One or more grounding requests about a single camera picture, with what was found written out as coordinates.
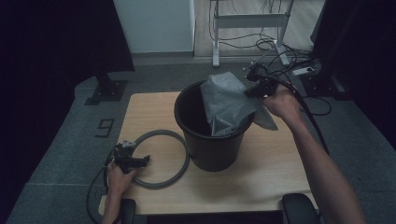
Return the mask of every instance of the wooden tabletop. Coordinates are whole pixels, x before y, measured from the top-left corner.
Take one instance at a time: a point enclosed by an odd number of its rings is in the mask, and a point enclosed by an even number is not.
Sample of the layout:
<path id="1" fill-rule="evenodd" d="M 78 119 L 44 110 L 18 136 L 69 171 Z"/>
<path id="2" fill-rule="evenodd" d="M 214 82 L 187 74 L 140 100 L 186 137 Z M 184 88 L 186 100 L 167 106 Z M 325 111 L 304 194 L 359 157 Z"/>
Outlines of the wooden tabletop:
<path id="1" fill-rule="evenodd" d="M 143 133 L 157 129 L 183 132 L 174 118 L 179 92 L 138 93 L 131 97 L 119 142 L 133 142 Z M 306 194 L 315 204 L 304 167 L 291 132 L 282 119 L 274 117 L 278 131 L 252 124 L 245 132 L 233 165 L 220 172 L 199 169 L 191 161 L 186 173 L 166 189 L 144 189 L 135 183 L 124 195 L 135 199 L 136 213 L 188 214 L 282 209 L 284 194 Z M 163 182 L 182 167 L 184 148 L 170 136 L 154 136 L 144 141 L 134 157 L 150 155 L 148 167 L 137 175 L 149 183 Z M 103 214 L 102 199 L 99 212 Z"/>

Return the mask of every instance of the power strip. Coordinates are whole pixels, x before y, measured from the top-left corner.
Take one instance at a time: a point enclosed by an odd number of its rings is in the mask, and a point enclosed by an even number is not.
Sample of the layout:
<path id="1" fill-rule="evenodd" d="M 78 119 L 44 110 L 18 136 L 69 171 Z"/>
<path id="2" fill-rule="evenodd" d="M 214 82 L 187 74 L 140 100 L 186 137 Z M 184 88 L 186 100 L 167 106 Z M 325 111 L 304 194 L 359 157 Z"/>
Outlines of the power strip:
<path id="1" fill-rule="evenodd" d="M 291 73 L 294 76 L 300 76 L 300 75 L 308 74 L 308 73 L 311 73 L 314 71 L 315 70 L 312 67 L 305 67 L 305 68 L 296 69 L 296 70 L 292 71 Z"/>

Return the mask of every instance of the trash bag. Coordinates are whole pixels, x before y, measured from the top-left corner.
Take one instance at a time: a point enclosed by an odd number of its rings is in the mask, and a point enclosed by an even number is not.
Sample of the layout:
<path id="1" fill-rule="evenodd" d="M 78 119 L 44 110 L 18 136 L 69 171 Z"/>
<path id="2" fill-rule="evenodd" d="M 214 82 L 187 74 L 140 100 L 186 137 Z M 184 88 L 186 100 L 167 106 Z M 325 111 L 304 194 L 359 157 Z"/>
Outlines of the trash bag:
<path id="1" fill-rule="evenodd" d="M 245 85 L 232 73 L 209 76 L 201 85 L 207 122 L 212 136 L 223 136 L 237 130 L 248 116 L 264 129 L 277 130 L 267 109 L 255 98 L 248 98 Z"/>

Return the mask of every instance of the black trash can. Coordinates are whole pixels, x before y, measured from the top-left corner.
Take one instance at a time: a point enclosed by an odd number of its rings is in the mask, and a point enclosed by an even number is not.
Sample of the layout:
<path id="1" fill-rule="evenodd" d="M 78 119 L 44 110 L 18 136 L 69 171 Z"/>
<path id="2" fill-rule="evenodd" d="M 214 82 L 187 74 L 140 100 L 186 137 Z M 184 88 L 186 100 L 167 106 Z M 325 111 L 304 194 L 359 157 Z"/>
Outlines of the black trash can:
<path id="1" fill-rule="evenodd" d="M 190 157 L 194 164 L 209 172 L 222 171 L 236 159 L 245 131 L 254 115 L 235 132 L 223 136 L 211 136 L 206 121 L 204 101 L 200 86 L 204 81 L 190 85 L 177 97 L 175 119 L 184 133 Z"/>

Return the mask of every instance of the human arm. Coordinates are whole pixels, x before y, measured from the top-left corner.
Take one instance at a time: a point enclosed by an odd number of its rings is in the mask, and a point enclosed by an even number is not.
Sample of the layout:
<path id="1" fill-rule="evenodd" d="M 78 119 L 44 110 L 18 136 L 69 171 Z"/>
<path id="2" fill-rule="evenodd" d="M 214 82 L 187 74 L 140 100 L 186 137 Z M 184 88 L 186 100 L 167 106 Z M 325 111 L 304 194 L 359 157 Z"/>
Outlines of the human arm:
<path id="1" fill-rule="evenodd" d="M 312 194 L 326 223 L 366 223 L 359 200 L 342 172 L 309 132 L 300 104 L 279 85 L 262 103 L 281 117 L 291 130 Z"/>
<path id="2" fill-rule="evenodd" d="M 120 212 L 122 194 L 131 185 L 131 181 L 134 178 L 136 172 L 136 170 L 133 170 L 127 175 L 124 174 L 121 168 L 117 166 L 114 161 L 107 166 L 108 192 L 102 224 L 111 224 L 117 219 L 117 216 Z"/>

